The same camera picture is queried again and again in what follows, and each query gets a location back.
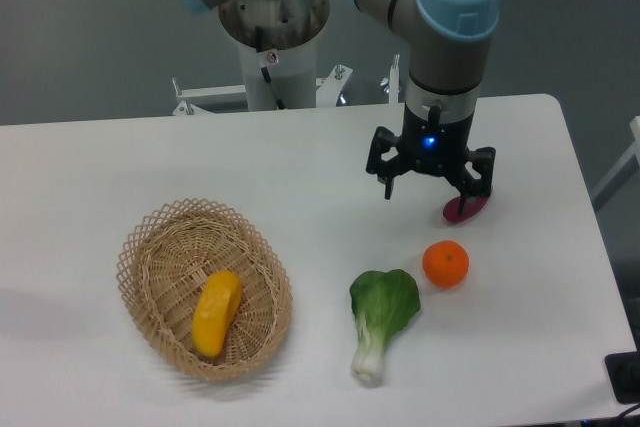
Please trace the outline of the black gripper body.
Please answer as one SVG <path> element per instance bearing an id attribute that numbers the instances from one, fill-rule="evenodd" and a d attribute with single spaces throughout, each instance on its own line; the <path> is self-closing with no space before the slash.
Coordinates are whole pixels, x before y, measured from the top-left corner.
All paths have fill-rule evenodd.
<path id="1" fill-rule="evenodd" d="M 461 178 L 473 117 L 432 126 L 405 107 L 397 145 L 401 168 L 434 177 Z"/>

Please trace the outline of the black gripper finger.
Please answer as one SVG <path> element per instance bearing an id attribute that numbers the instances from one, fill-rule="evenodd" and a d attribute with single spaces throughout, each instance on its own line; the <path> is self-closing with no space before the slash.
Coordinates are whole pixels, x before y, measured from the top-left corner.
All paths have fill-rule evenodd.
<path id="1" fill-rule="evenodd" d="M 384 185 L 384 198 L 390 199 L 394 179 L 415 166 L 415 159 L 404 145 L 404 140 L 386 127 L 376 128 L 366 163 L 366 172 L 375 175 Z"/>
<path id="2" fill-rule="evenodd" d="M 467 212 L 467 205 L 484 204 L 493 189 L 493 173 L 496 158 L 494 147 L 467 150 L 464 161 L 454 168 L 451 185 L 459 192 L 456 212 Z"/>

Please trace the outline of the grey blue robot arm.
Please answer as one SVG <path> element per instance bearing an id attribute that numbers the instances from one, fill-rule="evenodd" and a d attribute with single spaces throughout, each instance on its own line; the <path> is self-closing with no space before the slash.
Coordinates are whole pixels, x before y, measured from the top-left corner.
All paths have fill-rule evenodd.
<path id="1" fill-rule="evenodd" d="M 349 0 L 410 48 L 400 134 L 378 127 L 366 170 L 391 188 L 413 171 L 446 179 L 458 192 L 443 210 L 460 222 L 492 192 L 495 151 L 468 138 L 500 0 Z M 325 28 L 329 0 L 182 0 L 194 12 L 217 10 L 247 55 L 243 69 L 252 110 L 316 106 L 312 45 Z"/>

